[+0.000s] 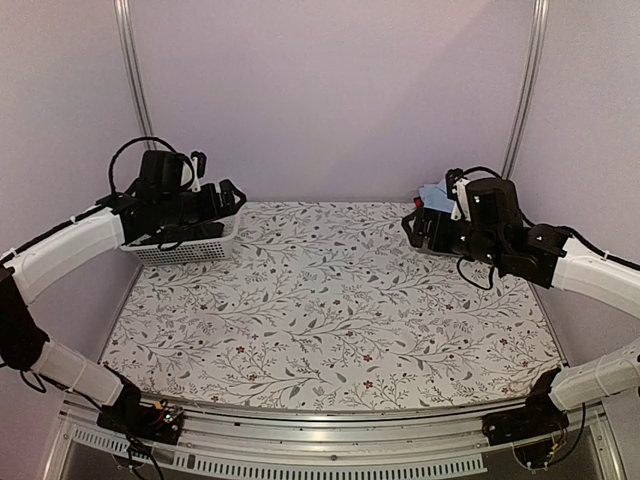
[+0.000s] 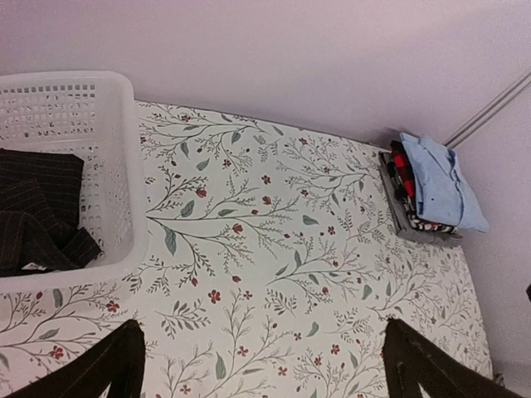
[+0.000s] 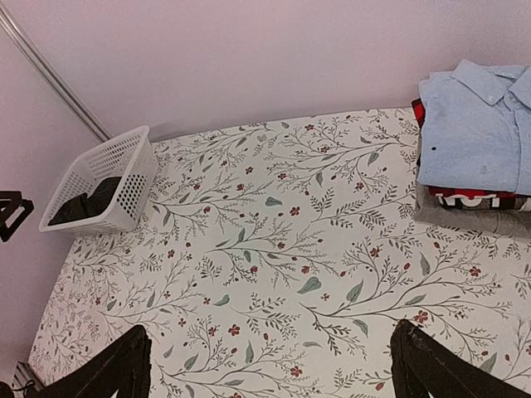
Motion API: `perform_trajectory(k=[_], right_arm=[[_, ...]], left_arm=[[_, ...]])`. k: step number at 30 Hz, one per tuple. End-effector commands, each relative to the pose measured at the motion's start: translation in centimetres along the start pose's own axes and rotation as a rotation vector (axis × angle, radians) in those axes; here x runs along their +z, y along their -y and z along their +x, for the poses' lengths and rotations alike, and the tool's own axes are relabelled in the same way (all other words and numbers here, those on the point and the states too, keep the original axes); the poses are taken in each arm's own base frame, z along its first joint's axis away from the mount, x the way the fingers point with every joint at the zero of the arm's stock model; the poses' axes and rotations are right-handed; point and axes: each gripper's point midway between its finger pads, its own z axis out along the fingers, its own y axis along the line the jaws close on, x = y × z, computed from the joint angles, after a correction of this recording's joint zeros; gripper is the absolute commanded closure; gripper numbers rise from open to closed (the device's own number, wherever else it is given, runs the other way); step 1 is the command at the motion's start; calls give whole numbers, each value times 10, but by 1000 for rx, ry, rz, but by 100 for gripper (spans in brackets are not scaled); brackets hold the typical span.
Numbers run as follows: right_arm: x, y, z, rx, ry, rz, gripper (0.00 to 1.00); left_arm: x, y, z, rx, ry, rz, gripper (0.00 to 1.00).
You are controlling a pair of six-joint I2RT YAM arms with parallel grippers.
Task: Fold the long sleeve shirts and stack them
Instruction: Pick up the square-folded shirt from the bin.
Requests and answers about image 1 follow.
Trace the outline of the black pinstriped long sleeve shirt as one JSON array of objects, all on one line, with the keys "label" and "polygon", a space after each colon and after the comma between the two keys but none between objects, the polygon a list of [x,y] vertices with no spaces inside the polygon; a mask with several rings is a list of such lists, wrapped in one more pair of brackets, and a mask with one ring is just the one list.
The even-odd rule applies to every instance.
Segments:
[{"label": "black pinstriped long sleeve shirt", "polygon": [[161,248],[174,247],[185,242],[217,239],[224,233],[224,224],[218,221],[205,221],[193,225],[169,227],[159,233],[141,240],[140,244],[156,245]]}]

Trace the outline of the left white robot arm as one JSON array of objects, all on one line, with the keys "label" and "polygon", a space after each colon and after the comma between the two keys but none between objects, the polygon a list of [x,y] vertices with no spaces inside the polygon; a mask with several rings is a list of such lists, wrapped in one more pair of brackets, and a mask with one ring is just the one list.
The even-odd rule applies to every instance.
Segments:
[{"label": "left white robot arm", "polygon": [[185,244],[222,237],[224,219],[234,217],[247,197],[229,179],[201,181],[207,157],[178,152],[148,137],[157,149],[142,154],[138,177],[124,191],[108,165],[109,193],[1,258],[1,362],[31,372],[108,410],[128,434],[148,426],[141,392],[110,368],[53,340],[29,311],[41,293],[94,258],[138,240],[170,253]]}]

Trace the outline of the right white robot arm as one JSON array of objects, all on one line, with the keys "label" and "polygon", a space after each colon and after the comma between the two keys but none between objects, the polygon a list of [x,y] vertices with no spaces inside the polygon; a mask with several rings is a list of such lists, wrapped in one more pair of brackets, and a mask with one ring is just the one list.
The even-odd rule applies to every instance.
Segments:
[{"label": "right white robot arm", "polygon": [[[568,226],[533,223],[515,184],[487,167],[447,171],[401,221],[410,245],[460,261],[481,262],[546,289],[577,293],[632,316],[639,314],[639,266],[599,249]],[[562,425],[565,412],[639,385],[639,343],[587,363],[541,375],[511,420],[527,436]]]}]

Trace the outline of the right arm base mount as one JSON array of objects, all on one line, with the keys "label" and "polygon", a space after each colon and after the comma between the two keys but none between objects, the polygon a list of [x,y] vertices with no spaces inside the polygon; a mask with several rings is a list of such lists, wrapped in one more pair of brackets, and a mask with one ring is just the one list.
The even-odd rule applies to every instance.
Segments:
[{"label": "right arm base mount", "polygon": [[527,400],[519,408],[482,417],[482,433],[491,446],[548,435],[568,426],[567,414],[550,400]]}]

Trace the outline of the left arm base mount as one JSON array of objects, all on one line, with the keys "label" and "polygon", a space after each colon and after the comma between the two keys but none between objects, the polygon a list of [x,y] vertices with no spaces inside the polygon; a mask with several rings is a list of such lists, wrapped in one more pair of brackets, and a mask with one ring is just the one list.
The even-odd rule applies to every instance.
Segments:
[{"label": "left arm base mount", "polygon": [[177,445],[184,424],[183,414],[182,407],[169,405],[166,400],[146,405],[138,397],[123,397],[101,408],[97,425],[139,439]]}]

